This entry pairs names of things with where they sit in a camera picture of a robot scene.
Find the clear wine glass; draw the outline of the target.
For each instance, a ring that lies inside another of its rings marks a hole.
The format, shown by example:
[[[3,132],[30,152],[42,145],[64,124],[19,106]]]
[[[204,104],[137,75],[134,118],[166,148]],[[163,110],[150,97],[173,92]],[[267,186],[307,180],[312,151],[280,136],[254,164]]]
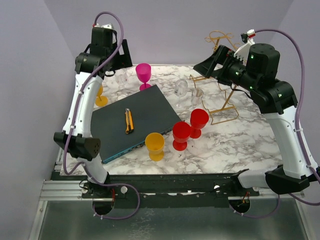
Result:
[[[128,76],[126,73],[120,74],[117,76],[117,83],[122,87],[122,93],[124,96],[127,96],[126,84],[128,83]]]
[[[195,88],[191,93],[191,106],[195,109],[198,105],[202,103],[204,96],[204,91],[200,88]]]
[[[177,108],[181,108],[181,98],[184,97],[188,92],[188,83],[184,79],[180,79],[175,83],[174,94],[178,97],[178,101],[176,103]]]

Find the magenta plastic wine glass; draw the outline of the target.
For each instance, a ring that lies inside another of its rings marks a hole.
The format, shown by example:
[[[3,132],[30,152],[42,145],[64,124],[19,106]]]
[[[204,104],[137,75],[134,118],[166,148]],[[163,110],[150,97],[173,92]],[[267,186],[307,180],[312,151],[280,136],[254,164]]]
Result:
[[[151,78],[151,70],[152,68],[148,63],[140,63],[135,67],[137,78],[142,82],[142,85],[139,87],[140,91],[151,87],[148,83]]]

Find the gold wire glass rack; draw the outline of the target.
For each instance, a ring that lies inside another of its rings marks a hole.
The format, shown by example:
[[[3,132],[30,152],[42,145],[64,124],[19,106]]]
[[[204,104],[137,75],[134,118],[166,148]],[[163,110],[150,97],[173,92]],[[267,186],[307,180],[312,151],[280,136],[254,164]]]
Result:
[[[233,43],[231,41],[231,39],[234,37],[234,35],[232,33],[224,33],[222,31],[219,31],[219,30],[213,30],[209,33],[209,36],[205,37],[205,41],[208,42],[208,43],[213,43],[214,44],[214,47],[212,48],[213,49],[213,52],[215,52],[219,46],[219,43],[220,43],[220,40],[222,39],[226,39],[228,40],[229,44],[232,46],[232,48],[234,49],[234,51],[236,51],[240,46],[241,46],[241,43]],[[225,99],[225,102],[223,104],[223,106],[219,109],[215,109],[215,110],[210,110],[206,107],[204,101],[202,100],[201,101],[201,105],[202,107],[207,111],[209,117],[211,118],[211,125],[216,125],[216,124],[220,124],[220,123],[225,123],[225,122],[229,122],[229,121],[233,121],[233,120],[236,120],[238,117],[239,117],[239,112],[236,108],[236,106],[234,104],[232,104],[230,102],[230,98],[232,97],[233,93],[235,92],[234,90],[231,90],[230,94],[227,95],[227,90],[226,89],[222,89],[221,88],[221,84],[218,83],[217,80],[216,81],[216,85],[219,89],[219,91],[221,93],[224,94],[224,99]],[[221,116],[225,116],[227,111],[235,111],[235,117],[234,118],[227,118],[226,120],[221,120],[221,121],[215,121],[215,117],[218,116],[218,114],[220,114]]]

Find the red plastic wine glass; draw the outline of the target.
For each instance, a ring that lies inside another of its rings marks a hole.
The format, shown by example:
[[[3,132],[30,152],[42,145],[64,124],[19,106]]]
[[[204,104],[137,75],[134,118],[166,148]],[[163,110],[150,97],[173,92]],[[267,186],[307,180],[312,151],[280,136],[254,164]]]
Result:
[[[172,129],[172,146],[177,151],[184,151],[188,146],[188,139],[191,135],[191,126],[184,121],[177,122]]]

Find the yellow plastic wine glass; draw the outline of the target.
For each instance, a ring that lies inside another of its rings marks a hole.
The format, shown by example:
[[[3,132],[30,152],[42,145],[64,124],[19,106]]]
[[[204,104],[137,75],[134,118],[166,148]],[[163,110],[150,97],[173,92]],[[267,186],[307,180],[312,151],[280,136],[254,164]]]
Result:
[[[158,162],[163,159],[165,139],[160,133],[152,132],[148,134],[145,138],[145,146],[152,161]]]

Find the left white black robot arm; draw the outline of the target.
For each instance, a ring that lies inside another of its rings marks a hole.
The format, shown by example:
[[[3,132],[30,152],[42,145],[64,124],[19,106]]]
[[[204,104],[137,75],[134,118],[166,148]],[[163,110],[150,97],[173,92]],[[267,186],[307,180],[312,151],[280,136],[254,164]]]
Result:
[[[117,32],[111,24],[95,24],[91,32],[91,42],[84,52],[75,58],[75,89],[67,120],[62,131],[55,132],[53,140],[63,149],[63,170],[67,170],[67,156],[77,160],[87,174],[87,181],[101,198],[111,191],[110,175],[104,169],[100,157],[101,141],[91,135],[91,119],[96,97],[106,72],[126,68],[128,49],[119,54],[121,45],[127,46],[125,39],[118,43]]]

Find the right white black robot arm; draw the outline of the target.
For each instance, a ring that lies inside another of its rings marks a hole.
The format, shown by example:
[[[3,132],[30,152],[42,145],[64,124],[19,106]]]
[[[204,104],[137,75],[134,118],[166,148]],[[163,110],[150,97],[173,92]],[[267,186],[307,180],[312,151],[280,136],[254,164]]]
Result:
[[[241,196],[248,188],[270,188],[278,195],[300,192],[319,177],[319,167],[307,145],[299,119],[293,87],[276,79],[280,53],[266,43],[246,43],[237,51],[220,45],[193,69],[205,78],[240,86],[267,119],[282,157],[282,165],[265,173],[245,171],[230,183],[230,191]]]

